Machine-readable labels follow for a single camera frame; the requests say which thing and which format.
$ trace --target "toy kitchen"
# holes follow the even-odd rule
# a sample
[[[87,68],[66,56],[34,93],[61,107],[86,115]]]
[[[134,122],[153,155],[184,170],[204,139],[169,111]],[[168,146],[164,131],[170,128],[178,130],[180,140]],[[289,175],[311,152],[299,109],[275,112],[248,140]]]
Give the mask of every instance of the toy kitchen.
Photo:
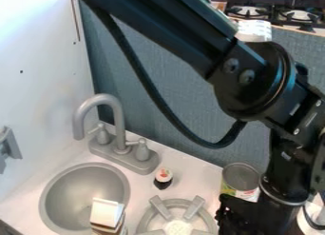
[[[276,1],[227,1],[224,13],[325,36],[319,0]],[[0,1],[0,235],[227,235],[218,222],[224,214],[250,227],[220,205],[220,195],[255,203],[260,169],[244,157],[220,159],[218,166],[198,158],[195,148],[180,151],[155,141],[155,134],[128,131],[132,113],[118,97],[123,93],[99,92],[89,60],[88,33],[97,38],[107,31],[86,29],[94,14],[82,6],[78,0]],[[109,60],[118,61],[114,56]],[[113,121],[104,121],[98,106]],[[139,118],[165,127],[149,115]],[[325,224],[321,203],[319,195],[309,199],[291,235],[325,234],[308,220]]]
[[[325,0],[210,0],[232,18],[325,36]]]

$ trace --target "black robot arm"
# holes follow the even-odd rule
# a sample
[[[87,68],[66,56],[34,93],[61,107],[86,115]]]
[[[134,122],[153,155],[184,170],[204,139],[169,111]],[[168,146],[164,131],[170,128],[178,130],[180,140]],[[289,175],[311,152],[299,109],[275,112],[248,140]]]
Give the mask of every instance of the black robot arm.
[[[325,187],[325,96],[308,84],[308,70],[276,43],[236,39],[234,24],[206,0],[84,1],[102,21],[112,14],[191,65],[239,123],[272,130],[258,202],[221,195],[217,219],[220,234],[285,234],[309,194]],[[135,55],[126,57],[132,64]]]

